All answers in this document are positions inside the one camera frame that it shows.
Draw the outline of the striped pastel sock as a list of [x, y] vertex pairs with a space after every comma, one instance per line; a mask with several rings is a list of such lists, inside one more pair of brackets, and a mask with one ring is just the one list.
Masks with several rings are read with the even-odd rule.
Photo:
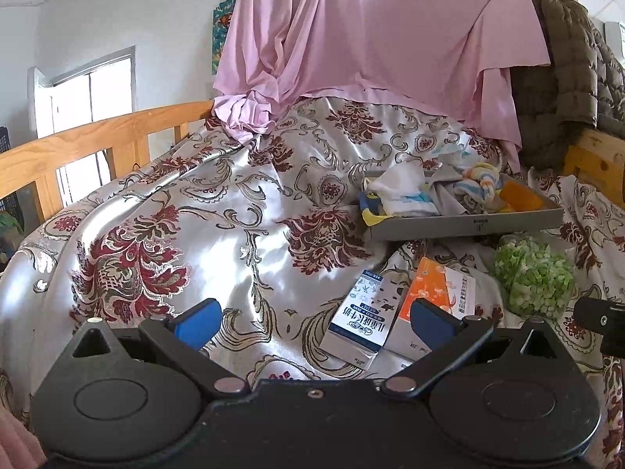
[[498, 167], [487, 162], [478, 162], [473, 167], [463, 170], [462, 176], [461, 180], [452, 184], [455, 197], [471, 199], [483, 211], [489, 211], [497, 206], [500, 184]]

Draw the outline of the white baby sock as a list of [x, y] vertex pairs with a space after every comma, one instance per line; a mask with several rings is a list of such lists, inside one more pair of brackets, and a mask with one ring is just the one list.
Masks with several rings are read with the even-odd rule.
[[416, 161], [397, 163], [368, 181], [366, 191], [375, 194], [388, 216], [436, 216], [439, 210], [429, 195], [423, 166]]

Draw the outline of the orange cloth pouch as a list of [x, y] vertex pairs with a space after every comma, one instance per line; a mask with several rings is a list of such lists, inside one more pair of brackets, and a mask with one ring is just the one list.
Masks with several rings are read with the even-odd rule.
[[503, 202], [500, 213], [540, 211], [545, 205], [536, 191], [513, 180], [506, 181], [498, 195]]

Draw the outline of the grey face mask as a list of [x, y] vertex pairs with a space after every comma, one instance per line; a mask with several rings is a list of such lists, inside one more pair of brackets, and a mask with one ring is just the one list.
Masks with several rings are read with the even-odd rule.
[[443, 165], [434, 172], [425, 173], [425, 192], [436, 206], [439, 215], [458, 216], [483, 212], [473, 200], [455, 197], [452, 184], [462, 178], [462, 174], [451, 165]]

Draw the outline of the teal white mask packet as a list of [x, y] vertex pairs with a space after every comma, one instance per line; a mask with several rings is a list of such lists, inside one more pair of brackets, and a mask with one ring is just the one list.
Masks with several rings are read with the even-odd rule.
[[463, 154], [464, 151], [466, 151], [465, 143], [442, 143], [432, 150], [432, 156], [456, 154], [457, 152]]

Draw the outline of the orange white medicine box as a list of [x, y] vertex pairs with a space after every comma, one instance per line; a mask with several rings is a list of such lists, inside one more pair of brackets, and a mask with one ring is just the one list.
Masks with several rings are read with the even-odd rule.
[[476, 291], [476, 280], [470, 274], [423, 257], [384, 348], [408, 360], [421, 359], [431, 349], [411, 329], [412, 303], [417, 299], [425, 299], [462, 320], [466, 315], [475, 313]]

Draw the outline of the green pellets plastic bag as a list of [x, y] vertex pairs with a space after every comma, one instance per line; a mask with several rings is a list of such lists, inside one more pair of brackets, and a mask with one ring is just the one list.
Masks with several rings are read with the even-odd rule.
[[564, 254], [531, 237], [502, 242], [494, 274], [507, 294], [507, 309], [521, 317], [557, 320], [571, 300], [572, 264]]

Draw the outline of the blue white medicine box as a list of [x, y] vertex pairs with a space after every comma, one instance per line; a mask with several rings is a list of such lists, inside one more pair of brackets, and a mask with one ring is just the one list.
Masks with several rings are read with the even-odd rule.
[[387, 278], [363, 271], [330, 320], [321, 348], [366, 371], [388, 339], [401, 299]]

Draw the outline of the grey storage tray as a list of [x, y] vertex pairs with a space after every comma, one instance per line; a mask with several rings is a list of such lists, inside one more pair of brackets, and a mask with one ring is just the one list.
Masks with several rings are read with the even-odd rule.
[[[362, 192], [366, 192], [369, 180], [379, 177], [369, 176], [362, 182]], [[500, 174], [498, 193], [506, 181], [513, 180], [509, 176]], [[416, 216], [393, 217], [374, 227], [366, 227], [366, 234], [373, 240], [380, 242], [400, 242], [409, 239], [437, 239], [447, 237], [464, 237], [491, 234], [507, 234], [522, 231], [538, 231], [554, 229], [563, 221], [564, 210], [546, 198], [542, 198], [545, 205], [540, 211], [500, 213], [503, 202], [497, 199], [497, 206], [480, 214], [465, 214], [458, 216]]]

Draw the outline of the floral satin bed cover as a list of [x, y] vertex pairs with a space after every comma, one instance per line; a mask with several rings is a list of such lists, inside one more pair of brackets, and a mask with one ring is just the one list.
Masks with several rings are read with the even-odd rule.
[[[442, 143], [466, 151], [433, 157]], [[538, 231], [370, 239], [363, 180], [412, 161], [461, 173], [487, 162], [564, 217]], [[494, 262], [513, 237], [570, 260], [557, 320], [507, 309]], [[398, 315], [423, 257], [476, 280], [473, 315], [494, 333], [414, 399], [391, 398], [380, 385], [415, 361], [383, 347], [363, 371], [321, 342], [363, 271], [397, 288]], [[1, 278], [1, 408], [38, 439], [39, 468], [619, 468], [623, 359], [575, 323], [580, 297], [624, 304], [624, 213], [596, 188], [514, 176], [497, 145], [443, 116], [304, 100], [248, 145], [208, 122], [22, 242]], [[143, 321], [206, 299], [223, 314], [200, 351], [248, 395], [204, 397], [140, 339]]]

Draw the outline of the yellow blue cartoon towel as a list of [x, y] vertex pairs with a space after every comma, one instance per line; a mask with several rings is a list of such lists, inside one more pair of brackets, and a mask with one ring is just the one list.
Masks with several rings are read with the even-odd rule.
[[390, 218], [384, 212], [384, 206], [375, 193], [361, 192], [359, 195], [359, 208], [362, 220], [367, 227], [374, 227]]

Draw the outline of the pink fluffy blanket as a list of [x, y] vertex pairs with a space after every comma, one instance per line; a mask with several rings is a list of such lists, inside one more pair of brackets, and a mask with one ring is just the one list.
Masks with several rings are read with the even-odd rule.
[[0, 444], [1, 469], [36, 469], [46, 463], [38, 439], [6, 408], [1, 408]]

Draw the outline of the olive quilted down jacket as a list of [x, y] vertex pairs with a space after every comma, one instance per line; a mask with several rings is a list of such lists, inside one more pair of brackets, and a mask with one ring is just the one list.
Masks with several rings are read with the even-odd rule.
[[525, 167], [561, 168], [585, 128], [624, 137], [624, 68], [587, 10], [574, 0], [532, 0], [546, 67], [511, 70]]

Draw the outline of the window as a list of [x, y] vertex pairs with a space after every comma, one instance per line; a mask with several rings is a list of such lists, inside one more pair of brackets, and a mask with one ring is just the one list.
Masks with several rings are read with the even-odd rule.
[[[38, 139], [136, 109], [136, 49], [119, 50], [54, 79], [28, 71], [29, 119]], [[111, 180], [105, 151], [57, 168], [64, 206], [85, 198]]]

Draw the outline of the pink hanging sheet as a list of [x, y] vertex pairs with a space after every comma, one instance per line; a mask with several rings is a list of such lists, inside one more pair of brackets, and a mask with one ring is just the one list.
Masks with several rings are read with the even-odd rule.
[[245, 143], [302, 97], [406, 106], [516, 162], [511, 71], [549, 61], [532, 0], [236, 0], [214, 110]]

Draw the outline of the wooden bunk frame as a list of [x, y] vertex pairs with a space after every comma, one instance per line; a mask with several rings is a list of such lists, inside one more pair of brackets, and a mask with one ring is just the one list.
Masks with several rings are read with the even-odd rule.
[[625, 142], [611, 134], [584, 129], [564, 159], [565, 176], [595, 186], [612, 203], [624, 207]]

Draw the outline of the wooden bed rail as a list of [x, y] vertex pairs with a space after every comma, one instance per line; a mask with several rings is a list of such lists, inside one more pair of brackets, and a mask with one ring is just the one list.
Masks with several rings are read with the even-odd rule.
[[175, 141], [189, 134], [189, 124], [205, 120], [211, 100], [146, 109], [53, 133], [1, 155], [1, 196], [31, 185], [40, 222], [63, 208], [56, 172], [61, 167], [106, 151], [113, 179], [149, 163], [148, 137], [171, 129]]

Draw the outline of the colourful wall poster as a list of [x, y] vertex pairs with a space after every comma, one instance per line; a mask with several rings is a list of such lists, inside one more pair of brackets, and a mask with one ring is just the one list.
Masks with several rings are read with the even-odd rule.
[[225, 45], [236, 0], [223, 0], [213, 11], [212, 74], [216, 75]]

